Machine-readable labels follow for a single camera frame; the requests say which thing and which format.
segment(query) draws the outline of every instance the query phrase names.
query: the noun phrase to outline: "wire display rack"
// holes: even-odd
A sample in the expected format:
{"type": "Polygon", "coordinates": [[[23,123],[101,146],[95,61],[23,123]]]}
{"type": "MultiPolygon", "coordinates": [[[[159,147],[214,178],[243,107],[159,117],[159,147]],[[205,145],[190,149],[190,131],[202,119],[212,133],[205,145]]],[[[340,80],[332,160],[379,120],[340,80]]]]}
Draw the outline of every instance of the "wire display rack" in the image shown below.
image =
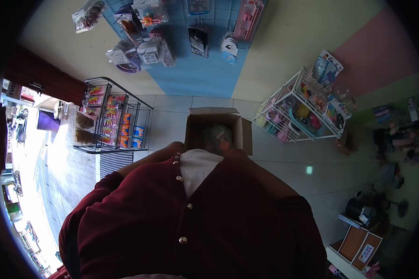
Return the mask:
{"type": "Polygon", "coordinates": [[[344,128],[338,129],[332,122],[326,121],[322,112],[319,111],[308,98],[301,94],[300,84],[303,82],[311,92],[321,96],[320,91],[322,90],[320,90],[318,86],[314,86],[313,81],[310,78],[310,73],[311,71],[307,71],[305,67],[302,67],[289,81],[283,84],[259,106],[251,121],[280,142],[313,141],[315,139],[329,137],[340,138],[344,128]],[[318,129],[321,131],[321,134],[314,135],[310,131],[301,129],[301,123],[298,123],[292,109],[282,105],[286,98],[294,98],[295,107],[304,105],[317,117],[322,125],[322,128],[318,129]],[[270,110],[282,114],[284,120],[276,123],[275,121],[268,119],[267,113],[270,110]]]}
{"type": "Polygon", "coordinates": [[[99,137],[99,140],[95,144],[89,145],[73,145],[73,148],[80,150],[82,152],[86,152],[89,154],[103,154],[103,153],[119,153],[119,152],[133,152],[133,151],[146,151],[149,148],[149,137],[147,136],[149,133],[149,123],[152,115],[153,107],[148,105],[147,103],[143,102],[141,99],[130,93],[128,90],[114,82],[113,80],[107,77],[97,77],[88,79],[85,83],[89,87],[95,86],[107,86],[108,89],[105,93],[103,103],[101,105],[101,114],[96,119],[95,125],[95,135],[99,137]],[[117,136],[116,140],[113,144],[109,144],[103,142],[101,140],[101,136],[103,135],[103,127],[104,122],[106,119],[105,116],[105,108],[107,105],[107,101],[110,97],[116,96],[124,96],[124,102],[121,107],[121,113],[118,118],[117,123],[117,136]],[[120,146],[118,143],[120,141],[121,135],[120,131],[122,129],[122,116],[125,113],[130,113],[130,121],[128,123],[129,130],[128,135],[126,137],[129,138],[127,147],[120,146]],[[134,136],[134,129],[136,126],[143,127],[144,133],[143,136],[134,136]],[[142,139],[142,146],[140,148],[134,147],[132,141],[134,137],[142,139]]]}
{"type": "MultiPolygon", "coordinates": [[[[120,7],[133,3],[131,0],[105,0],[106,6],[109,7],[104,11],[103,17],[115,31],[119,38],[125,37],[124,31],[117,24],[113,18],[120,7]]],[[[191,25],[207,25],[211,26],[213,30],[210,31],[210,44],[219,45],[222,36],[226,32],[234,30],[235,23],[238,17],[241,0],[209,0],[210,11],[205,15],[190,16],[187,10],[186,0],[172,0],[165,1],[164,5],[169,14],[169,21],[158,24],[162,27],[171,30],[171,40],[169,43],[172,47],[187,47],[190,46],[188,39],[188,26],[191,25]]],[[[147,32],[143,36],[148,37],[149,31],[157,27],[156,25],[149,26],[147,32]]],[[[239,41],[238,49],[249,49],[251,42],[239,41]]]]}

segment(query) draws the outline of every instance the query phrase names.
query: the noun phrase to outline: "gold button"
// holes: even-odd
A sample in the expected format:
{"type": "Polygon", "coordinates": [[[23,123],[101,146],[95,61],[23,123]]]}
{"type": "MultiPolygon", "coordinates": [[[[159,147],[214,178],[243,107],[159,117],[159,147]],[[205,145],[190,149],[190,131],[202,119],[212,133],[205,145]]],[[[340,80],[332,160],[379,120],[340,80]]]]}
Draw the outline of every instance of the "gold button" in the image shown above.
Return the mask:
{"type": "Polygon", "coordinates": [[[179,238],[179,243],[186,244],[187,242],[188,242],[188,239],[186,237],[180,237],[179,238]]]}

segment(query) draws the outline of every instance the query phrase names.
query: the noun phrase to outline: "maroon cardigan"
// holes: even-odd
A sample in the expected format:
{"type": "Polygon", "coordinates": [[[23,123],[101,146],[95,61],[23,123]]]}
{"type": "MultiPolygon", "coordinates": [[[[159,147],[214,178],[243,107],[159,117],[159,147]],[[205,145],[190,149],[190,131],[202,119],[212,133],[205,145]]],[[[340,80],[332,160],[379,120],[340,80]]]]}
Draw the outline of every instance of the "maroon cardigan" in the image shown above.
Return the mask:
{"type": "Polygon", "coordinates": [[[77,256],[77,236],[82,278],[324,277],[326,252],[303,197],[275,202],[225,159],[187,198],[174,160],[98,182],[64,221],[64,262],[77,256]]]}

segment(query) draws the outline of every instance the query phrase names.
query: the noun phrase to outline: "street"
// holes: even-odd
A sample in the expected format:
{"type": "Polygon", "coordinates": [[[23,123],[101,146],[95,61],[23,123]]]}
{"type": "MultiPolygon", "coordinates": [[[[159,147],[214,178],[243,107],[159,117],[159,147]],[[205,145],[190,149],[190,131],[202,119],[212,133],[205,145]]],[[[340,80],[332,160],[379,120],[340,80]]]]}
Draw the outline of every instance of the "street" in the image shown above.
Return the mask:
{"type": "Polygon", "coordinates": [[[45,260],[55,271],[62,265],[55,253],[63,221],[95,185],[95,155],[71,147],[67,121],[61,122],[57,132],[37,130],[38,109],[25,108],[27,138],[24,144],[12,141],[14,169],[20,172],[23,191],[19,202],[24,219],[33,224],[45,260]]]}

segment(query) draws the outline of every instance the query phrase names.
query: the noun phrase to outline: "sleeve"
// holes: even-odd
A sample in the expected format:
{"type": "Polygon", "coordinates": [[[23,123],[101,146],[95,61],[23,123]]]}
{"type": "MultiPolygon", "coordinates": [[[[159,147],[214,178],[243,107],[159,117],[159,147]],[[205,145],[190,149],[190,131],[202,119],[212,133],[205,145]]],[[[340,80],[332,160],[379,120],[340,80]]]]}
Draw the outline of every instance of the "sleeve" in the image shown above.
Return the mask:
{"type": "Polygon", "coordinates": [[[80,278],[78,256],[78,227],[87,207],[101,202],[111,192],[119,187],[124,177],[117,172],[104,177],[96,183],[95,188],[88,193],[79,204],[68,214],[59,233],[59,253],[62,262],[72,278],[80,278]]]}
{"type": "Polygon", "coordinates": [[[307,200],[290,196],[278,200],[276,207],[284,213],[296,241],[291,278],[324,278],[326,250],[307,200]]]}

